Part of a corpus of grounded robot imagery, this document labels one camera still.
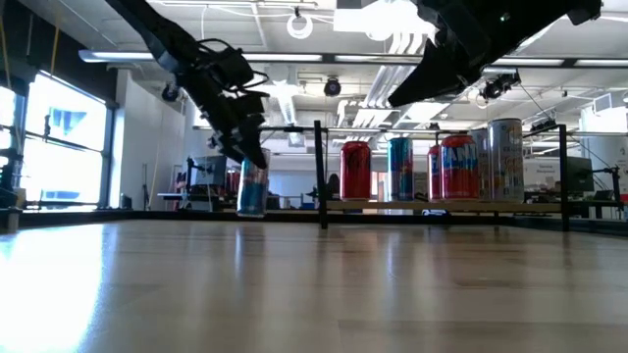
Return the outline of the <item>dark desk monitor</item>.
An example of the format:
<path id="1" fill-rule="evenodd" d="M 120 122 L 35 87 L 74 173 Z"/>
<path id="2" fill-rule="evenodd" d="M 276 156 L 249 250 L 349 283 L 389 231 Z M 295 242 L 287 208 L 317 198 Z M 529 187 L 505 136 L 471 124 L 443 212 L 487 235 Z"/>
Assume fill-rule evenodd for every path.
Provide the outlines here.
<path id="1" fill-rule="evenodd" d="M 568 192 L 592 192 L 595 190 L 592 161 L 582 157 L 566 159 Z"/>

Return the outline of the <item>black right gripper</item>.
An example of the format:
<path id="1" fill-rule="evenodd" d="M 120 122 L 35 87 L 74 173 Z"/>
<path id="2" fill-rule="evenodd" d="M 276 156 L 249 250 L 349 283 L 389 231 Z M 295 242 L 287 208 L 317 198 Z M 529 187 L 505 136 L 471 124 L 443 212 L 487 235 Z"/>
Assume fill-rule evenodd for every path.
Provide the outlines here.
<path id="1" fill-rule="evenodd" d="M 418 16 L 435 36 L 389 96 L 392 107 L 458 94 L 521 43 L 521 0 L 418 0 Z"/>

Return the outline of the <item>red Coca-Cola can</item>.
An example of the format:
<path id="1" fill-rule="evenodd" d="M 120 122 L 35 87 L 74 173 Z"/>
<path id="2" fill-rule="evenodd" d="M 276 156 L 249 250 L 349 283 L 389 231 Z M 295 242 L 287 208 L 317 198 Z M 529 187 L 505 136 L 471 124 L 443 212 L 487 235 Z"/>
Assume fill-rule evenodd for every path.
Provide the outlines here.
<path id="1" fill-rule="evenodd" d="M 346 142 L 340 151 L 340 199 L 367 200 L 371 196 L 371 149 L 367 142 Z"/>

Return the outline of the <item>long ceiling light fixture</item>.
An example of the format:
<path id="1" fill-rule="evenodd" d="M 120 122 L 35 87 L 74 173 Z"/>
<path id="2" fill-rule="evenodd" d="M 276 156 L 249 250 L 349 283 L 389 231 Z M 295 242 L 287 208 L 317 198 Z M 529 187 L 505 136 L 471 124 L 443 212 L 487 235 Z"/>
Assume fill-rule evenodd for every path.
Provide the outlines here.
<path id="1" fill-rule="evenodd" d="M 585 68 L 585 69 L 628 69 L 628 59 L 539 59 L 539 58 L 505 58 L 493 62 L 493 66 L 502 67 L 561 67 L 561 68 Z"/>
<path id="2" fill-rule="evenodd" d="M 82 49 L 79 57 L 86 63 L 143 63 L 151 62 L 153 56 L 147 52 L 104 52 Z M 253 63 L 320 63 L 321 54 L 244 53 L 243 57 Z"/>

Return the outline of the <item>tall white beverage can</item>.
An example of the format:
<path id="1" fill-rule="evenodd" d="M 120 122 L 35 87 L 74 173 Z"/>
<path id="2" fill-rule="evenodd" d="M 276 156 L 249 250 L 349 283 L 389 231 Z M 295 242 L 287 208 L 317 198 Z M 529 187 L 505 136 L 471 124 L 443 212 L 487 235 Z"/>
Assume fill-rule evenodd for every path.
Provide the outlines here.
<path id="1" fill-rule="evenodd" d="M 479 198 L 483 201 L 491 199 L 489 133 L 484 128 L 472 129 L 470 135 L 476 144 L 479 171 Z"/>
<path id="2" fill-rule="evenodd" d="M 493 120 L 488 132 L 492 200 L 522 203 L 525 186 L 522 123 L 514 118 Z"/>

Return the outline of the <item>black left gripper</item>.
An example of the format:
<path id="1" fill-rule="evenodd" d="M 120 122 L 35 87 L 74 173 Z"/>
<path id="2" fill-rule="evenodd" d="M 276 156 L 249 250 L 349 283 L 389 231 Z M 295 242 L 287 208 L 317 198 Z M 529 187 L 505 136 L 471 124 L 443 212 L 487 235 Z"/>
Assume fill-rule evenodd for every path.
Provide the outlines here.
<path id="1" fill-rule="evenodd" d="M 212 127 L 210 145 L 235 150 L 242 162 L 266 170 L 259 127 L 264 123 L 263 100 L 268 95 L 254 88 L 267 82 L 268 76 L 252 69 L 242 50 L 231 45 L 212 49 L 197 44 L 195 49 L 178 82 Z"/>

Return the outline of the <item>large window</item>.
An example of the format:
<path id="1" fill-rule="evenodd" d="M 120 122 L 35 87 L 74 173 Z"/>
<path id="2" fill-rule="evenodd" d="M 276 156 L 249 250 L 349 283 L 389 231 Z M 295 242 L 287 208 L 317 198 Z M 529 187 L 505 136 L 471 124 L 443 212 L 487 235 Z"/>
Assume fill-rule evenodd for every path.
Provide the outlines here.
<path id="1" fill-rule="evenodd" d="M 21 156 L 16 192 L 41 208 L 97 204 L 108 118 L 103 100 L 48 73 L 24 95 L 0 85 L 0 149 Z"/>

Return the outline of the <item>red Fanta strawberry can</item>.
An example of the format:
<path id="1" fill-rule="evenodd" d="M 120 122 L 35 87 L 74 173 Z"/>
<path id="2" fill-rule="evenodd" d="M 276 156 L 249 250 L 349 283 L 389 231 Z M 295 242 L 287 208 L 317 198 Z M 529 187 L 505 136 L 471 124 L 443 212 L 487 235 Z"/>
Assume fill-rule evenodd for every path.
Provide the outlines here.
<path id="1" fill-rule="evenodd" d="M 440 145 L 432 146 L 428 151 L 428 194 L 431 201 L 442 198 Z"/>
<path id="2" fill-rule="evenodd" d="M 440 147 L 442 198 L 477 200 L 480 194 L 477 146 L 472 136 L 446 137 Z"/>

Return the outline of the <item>black ceiling mounted device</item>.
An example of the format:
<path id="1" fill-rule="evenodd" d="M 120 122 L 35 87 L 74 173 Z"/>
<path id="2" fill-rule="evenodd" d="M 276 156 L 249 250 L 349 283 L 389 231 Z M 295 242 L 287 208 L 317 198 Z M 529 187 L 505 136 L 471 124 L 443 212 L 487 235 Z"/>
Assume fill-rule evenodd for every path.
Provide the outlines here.
<path id="1" fill-rule="evenodd" d="M 517 71 L 499 74 L 486 82 L 486 85 L 480 90 L 480 96 L 485 101 L 495 100 L 520 83 L 521 77 Z"/>

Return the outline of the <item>grey computer monitor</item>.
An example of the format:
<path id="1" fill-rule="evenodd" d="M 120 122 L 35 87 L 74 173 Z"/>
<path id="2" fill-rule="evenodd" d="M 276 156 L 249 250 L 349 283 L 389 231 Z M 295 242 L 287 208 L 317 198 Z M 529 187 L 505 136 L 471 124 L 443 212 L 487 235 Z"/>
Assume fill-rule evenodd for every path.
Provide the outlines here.
<path id="1" fill-rule="evenodd" d="M 224 186 L 227 176 L 227 158 L 222 155 L 191 159 L 191 185 Z"/>

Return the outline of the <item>blue silver Red Bull can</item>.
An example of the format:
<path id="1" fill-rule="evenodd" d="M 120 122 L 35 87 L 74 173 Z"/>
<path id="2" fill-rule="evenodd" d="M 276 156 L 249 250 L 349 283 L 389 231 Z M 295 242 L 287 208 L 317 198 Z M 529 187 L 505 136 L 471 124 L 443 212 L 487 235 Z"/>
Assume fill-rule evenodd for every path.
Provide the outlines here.
<path id="1" fill-rule="evenodd" d="M 413 145 L 406 137 L 396 137 L 388 145 L 389 191 L 392 201 L 414 198 Z"/>
<path id="2" fill-rule="evenodd" d="M 236 212 L 241 217 L 263 218 L 266 215 L 268 169 L 260 169 L 245 159 L 241 164 Z"/>

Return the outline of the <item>wooden shelf black frame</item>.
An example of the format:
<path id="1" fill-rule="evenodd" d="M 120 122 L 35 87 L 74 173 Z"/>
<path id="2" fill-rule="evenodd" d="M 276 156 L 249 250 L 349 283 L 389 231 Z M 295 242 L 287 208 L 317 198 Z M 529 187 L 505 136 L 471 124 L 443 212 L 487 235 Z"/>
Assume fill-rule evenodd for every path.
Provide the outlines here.
<path id="1" fill-rule="evenodd" d="M 318 188 L 318 223 L 321 229 L 326 229 L 330 224 L 354 224 L 359 221 L 354 213 L 356 210 L 444 210 L 450 212 L 448 217 L 441 216 L 386 216 L 371 215 L 364 219 L 365 224 L 417 224 L 417 225 L 506 225 L 516 226 L 514 219 L 516 214 L 559 214 L 558 229 L 570 230 L 569 212 L 571 210 L 568 200 L 566 182 L 567 172 L 567 138 L 571 132 L 565 125 L 554 127 L 558 131 L 559 139 L 559 171 L 560 171 L 560 201 L 558 203 L 545 204 L 516 204 L 479 202 L 473 200 L 447 201 L 447 202 L 419 202 L 419 201 L 330 201 L 327 198 L 327 186 L 325 185 L 325 163 L 327 160 L 326 148 L 323 146 L 323 136 L 329 132 L 322 128 L 320 122 L 314 124 L 315 137 L 315 161 Z"/>

